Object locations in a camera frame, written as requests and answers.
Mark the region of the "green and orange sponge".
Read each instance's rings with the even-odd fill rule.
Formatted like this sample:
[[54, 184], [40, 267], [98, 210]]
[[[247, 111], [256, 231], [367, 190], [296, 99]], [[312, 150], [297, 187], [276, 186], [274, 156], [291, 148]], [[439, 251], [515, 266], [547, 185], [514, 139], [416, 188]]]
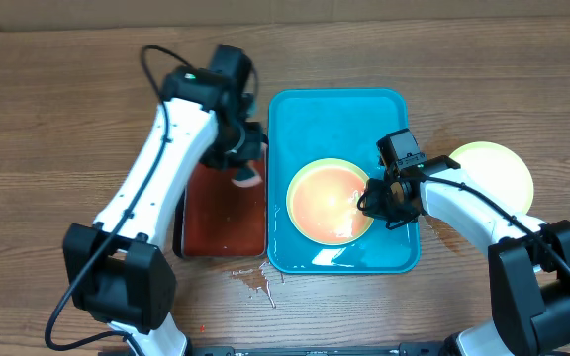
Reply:
[[263, 182], [261, 175], [251, 165], [246, 165], [237, 170], [232, 182], [240, 188], [250, 188]]

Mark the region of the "yellow plate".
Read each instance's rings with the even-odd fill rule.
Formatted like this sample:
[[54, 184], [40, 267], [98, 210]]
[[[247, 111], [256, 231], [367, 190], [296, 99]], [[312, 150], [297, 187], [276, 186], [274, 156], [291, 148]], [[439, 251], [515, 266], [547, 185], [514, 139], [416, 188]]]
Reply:
[[305, 165], [287, 190], [290, 221], [302, 235], [321, 245], [357, 240], [373, 223], [357, 208], [367, 181], [362, 169], [343, 159], [323, 158]]
[[507, 147], [476, 141], [455, 149], [450, 157], [490, 194], [517, 212], [527, 213], [534, 197], [531, 173], [523, 160]]

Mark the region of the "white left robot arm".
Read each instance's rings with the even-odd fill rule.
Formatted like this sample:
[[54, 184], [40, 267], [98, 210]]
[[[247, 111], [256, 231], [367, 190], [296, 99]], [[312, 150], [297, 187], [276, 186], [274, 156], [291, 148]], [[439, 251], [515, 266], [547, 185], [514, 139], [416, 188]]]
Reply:
[[254, 164], [266, 136], [248, 120], [254, 96], [245, 92], [255, 68], [180, 66], [153, 88], [159, 104], [154, 124], [123, 185], [90, 226], [74, 223], [63, 255], [69, 287], [45, 331], [46, 345], [68, 302], [109, 325], [137, 355], [182, 355], [186, 336], [170, 313], [176, 278], [161, 249], [168, 226], [199, 164], [235, 171], [238, 187], [261, 183]]

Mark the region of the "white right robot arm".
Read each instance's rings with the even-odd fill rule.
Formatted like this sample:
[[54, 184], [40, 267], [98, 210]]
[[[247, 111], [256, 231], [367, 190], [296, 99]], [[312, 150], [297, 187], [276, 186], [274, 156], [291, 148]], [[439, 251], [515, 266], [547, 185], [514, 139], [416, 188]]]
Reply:
[[357, 208], [389, 230], [438, 219], [488, 261], [491, 318], [449, 336], [441, 355], [549, 355], [570, 344], [570, 222], [516, 211], [451, 158], [381, 155]]

